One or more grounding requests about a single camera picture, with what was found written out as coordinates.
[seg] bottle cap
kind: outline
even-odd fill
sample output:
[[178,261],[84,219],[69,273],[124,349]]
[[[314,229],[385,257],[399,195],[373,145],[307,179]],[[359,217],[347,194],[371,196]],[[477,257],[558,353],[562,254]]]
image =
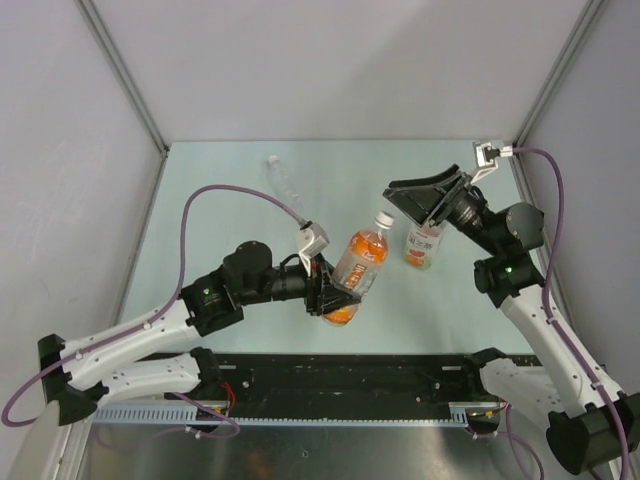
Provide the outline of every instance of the bottle cap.
[[393,225],[394,220],[395,219],[393,218],[393,215],[387,212],[380,211],[376,215],[376,218],[373,221],[373,223],[375,223],[380,228],[384,228],[385,230],[388,230]]

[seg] bottle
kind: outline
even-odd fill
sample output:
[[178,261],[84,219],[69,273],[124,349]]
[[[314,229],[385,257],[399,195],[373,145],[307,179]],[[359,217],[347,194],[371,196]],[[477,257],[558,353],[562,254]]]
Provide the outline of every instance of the bottle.
[[[388,213],[378,212],[373,226],[360,230],[351,238],[333,271],[332,279],[335,283],[361,296],[369,291],[387,258],[387,233],[393,220],[393,216]],[[344,326],[351,321],[359,306],[349,305],[325,315],[324,319],[332,325]]]
[[271,155],[268,164],[268,173],[267,177],[269,179],[269,183],[271,184],[271,188],[273,188],[276,197],[278,200],[286,204],[288,207],[293,208],[296,213],[302,214],[302,201],[300,200],[300,195],[296,190],[296,187],[287,171],[287,168],[284,166],[280,157],[276,155]]
[[446,225],[446,222],[437,227],[411,225],[404,247],[404,258],[407,262],[423,270],[429,268],[438,253]]

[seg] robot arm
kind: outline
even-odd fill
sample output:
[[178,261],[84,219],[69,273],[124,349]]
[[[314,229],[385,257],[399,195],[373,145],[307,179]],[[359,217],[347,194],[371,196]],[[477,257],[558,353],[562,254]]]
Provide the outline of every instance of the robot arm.
[[[333,267],[319,253],[328,244],[324,231],[311,224],[298,237],[299,264],[283,262],[273,267],[269,247],[246,242],[225,257],[220,268],[183,288],[178,300],[153,323],[150,319],[159,308],[80,340],[64,341],[57,335],[41,339],[42,369],[75,356],[42,378],[47,403],[60,403],[60,425],[81,420],[107,402],[168,391],[186,393],[200,384],[217,382],[220,376],[211,371],[217,365],[211,367],[215,359],[209,350],[196,349],[177,357],[182,372],[167,362],[137,361],[243,320],[245,305],[302,298],[309,314],[324,315],[359,303],[358,296],[331,280]],[[117,341],[80,353],[135,326],[140,328]]]
[[[501,155],[490,145],[480,145],[476,152],[489,166]],[[549,427],[549,446],[571,473],[613,460],[621,448],[635,450],[640,443],[640,394],[627,396],[600,368],[553,303],[553,319],[545,315],[544,278],[529,253],[544,243],[542,212],[527,203],[491,211],[473,185],[476,177],[454,165],[434,177],[391,182],[383,195],[417,225],[447,221],[492,255],[475,262],[476,287],[517,326],[552,382],[525,373],[504,354],[490,349],[471,356],[476,357],[473,364],[479,369],[482,387],[513,403],[538,425]],[[596,372],[597,382],[589,379],[559,329]],[[624,447],[596,390],[600,386],[623,422]]]

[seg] light blue tabletop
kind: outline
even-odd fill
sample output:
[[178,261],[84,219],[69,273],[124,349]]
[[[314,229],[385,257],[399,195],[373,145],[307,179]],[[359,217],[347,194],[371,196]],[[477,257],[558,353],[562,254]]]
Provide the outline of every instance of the light blue tabletop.
[[[427,177],[457,163],[475,167],[469,141],[305,141],[174,143],[135,268],[122,319],[162,304],[178,276],[178,236],[189,195],[212,183],[273,194],[267,158],[278,155],[300,192],[303,216],[322,225],[336,263],[351,235],[384,209],[396,215],[391,252],[358,314],[346,327],[305,312],[302,300],[245,307],[245,320],[203,338],[218,352],[242,353],[470,353],[497,347],[531,353],[518,330],[477,292],[473,262],[479,247],[451,229],[434,265],[416,270],[402,258],[409,220],[382,198],[392,180]],[[508,162],[478,185],[495,211],[520,200]],[[214,191],[193,204],[187,229],[186,284],[218,268],[248,240],[266,243],[274,263],[294,253],[296,223],[248,195]],[[176,349],[189,345],[176,345]]]

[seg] wall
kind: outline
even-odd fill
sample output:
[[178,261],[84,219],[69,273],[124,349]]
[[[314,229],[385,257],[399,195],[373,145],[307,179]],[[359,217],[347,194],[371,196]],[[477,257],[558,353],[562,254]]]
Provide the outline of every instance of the wall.
[[586,0],[96,0],[179,140],[513,138]]
[[[556,156],[566,186],[559,270],[576,329],[629,392],[640,390],[640,2],[611,2],[531,145]],[[555,225],[550,167],[527,158],[540,206]]]
[[[0,404],[36,342],[108,325],[159,168],[71,1],[0,3]],[[13,418],[37,415],[33,388]],[[0,426],[0,478],[25,429]]]

